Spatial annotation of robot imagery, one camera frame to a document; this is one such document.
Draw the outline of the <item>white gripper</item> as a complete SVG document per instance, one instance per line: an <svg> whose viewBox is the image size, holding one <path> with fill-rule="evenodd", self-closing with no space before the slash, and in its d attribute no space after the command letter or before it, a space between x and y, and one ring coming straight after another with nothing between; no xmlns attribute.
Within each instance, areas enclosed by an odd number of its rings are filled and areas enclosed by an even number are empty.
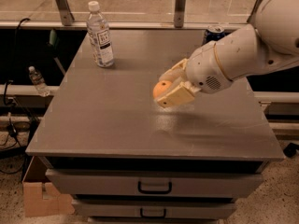
<svg viewBox="0 0 299 224"><path fill-rule="evenodd" d="M178 78L187 78L190 82L174 83ZM199 91L215 93L233 84L221 68L215 41L196 49L189 59L184 58L176 63L164 72L159 80L172 82L165 92L154 98L155 102L163 108L190 103Z"/></svg>

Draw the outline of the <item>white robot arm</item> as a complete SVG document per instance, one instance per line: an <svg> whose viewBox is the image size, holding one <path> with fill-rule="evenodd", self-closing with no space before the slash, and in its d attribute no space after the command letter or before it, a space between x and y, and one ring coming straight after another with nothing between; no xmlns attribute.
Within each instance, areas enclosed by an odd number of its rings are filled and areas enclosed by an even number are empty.
<svg viewBox="0 0 299 224"><path fill-rule="evenodd" d="M299 0L263 0L253 21L196 49L159 77L161 107L184 105L198 92L215 93L234 81L296 67Z"/></svg>

